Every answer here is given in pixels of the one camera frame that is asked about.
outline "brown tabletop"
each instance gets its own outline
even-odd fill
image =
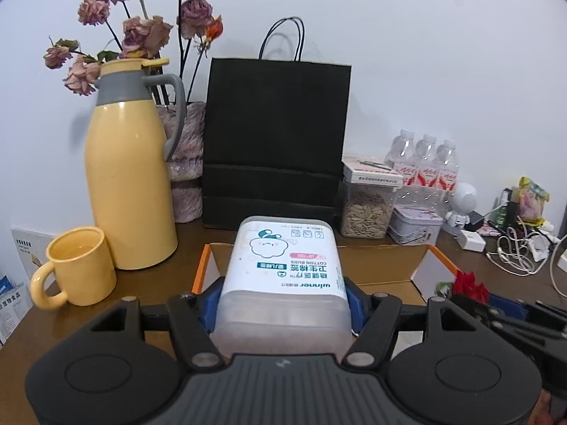
[[[236,232],[210,230],[201,221],[178,225],[179,247],[165,262],[143,271],[120,271],[112,294],[97,305],[77,307],[65,305],[56,312],[33,307],[0,350],[0,425],[37,423],[24,395],[24,378],[33,362],[59,340],[112,305],[123,296],[134,295],[142,305],[164,303],[167,298],[192,287],[203,245],[210,242],[233,242]],[[337,236],[340,245],[389,244],[393,241],[350,239]],[[549,268],[531,277],[515,277],[491,264],[484,254],[463,251],[456,241],[441,232],[437,246],[461,270],[474,271],[490,292],[511,299],[537,299],[567,308],[567,299],[560,297],[549,279]],[[567,274],[556,269],[557,285],[567,291]],[[172,354],[166,334],[148,333],[146,340]]]

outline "bottle label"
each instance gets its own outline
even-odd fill
[[[433,166],[424,166],[417,173],[417,185],[435,187],[439,170]]]
[[[246,222],[236,236],[222,295],[230,291],[347,300],[333,231],[316,224]]]
[[[439,170],[439,177],[437,178],[439,188],[442,190],[452,191],[455,188],[457,180],[457,173],[451,170]]]
[[[415,164],[398,161],[394,163],[393,168],[404,176],[404,185],[413,185],[416,182],[417,166]]]

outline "flower vase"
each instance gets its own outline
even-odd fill
[[[175,123],[175,106],[159,105],[158,113],[169,138]],[[179,145],[172,160],[167,162],[176,223],[191,222],[202,215],[200,177],[203,173],[204,127],[205,103],[190,103]]]

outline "open box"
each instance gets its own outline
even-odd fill
[[[192,292],[200,294],[226,275],[232,245],[211,243],[203,249]],[[425,305],[455,280],[457,267],[435,246],[339,246],[342,273],[367,294],[386,292],[405,304]]]

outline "mug rim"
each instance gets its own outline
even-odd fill
[[[98,243],[93,246],[92,248],[90,248],[87,252],[78,255],[76,257],[70,258],[70,259],[55,259],[51,256],[51,249],[52,247],[55,245],[56,242],[60,241],[61,239],[76,233],[76,232],[80,232],[80,231],[85,231],[85,230],[91,230],[94,232],[97,232],[98,234],[100,234],[100,240],[98,241]],[[76,261],[77,259],[81,259],[83,257],[87,257],[87,255],[89,255],[91,252],[93,252],[95,249],[97,249],[98,247],[100,247],[101,244],[103,244],[104,242],[104,232],[102,231],[102,229],[95,227],[95,226],[91,226],[88,225],[86,227],[76,227],[76,228],[72,228],[71,230],[67,230],[66,232],[63,232],[62,234],[60,234],[59,236],[56,236],[55,238],[52,239],[52,241],[47,245],[47,249],[45,251],[45,255],[47,256],[47,259],[56,263],[56,264],[65,264],[66,262],[72,262],[72,261]]]

